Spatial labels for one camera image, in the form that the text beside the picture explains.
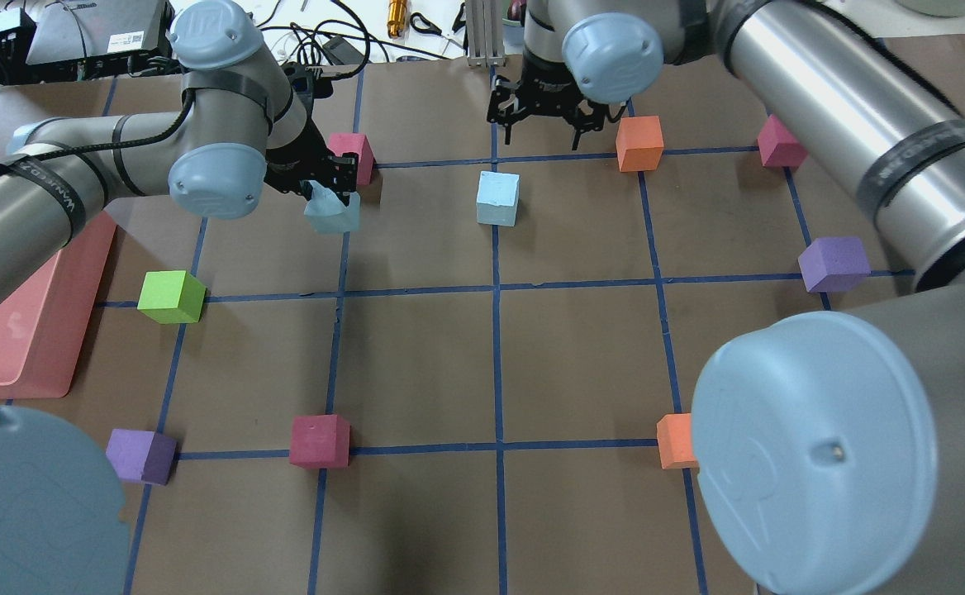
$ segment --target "pink plastic container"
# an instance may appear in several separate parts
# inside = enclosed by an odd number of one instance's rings
[[[101,213],[0,305],[0,399],[68,394],[116,223]]]

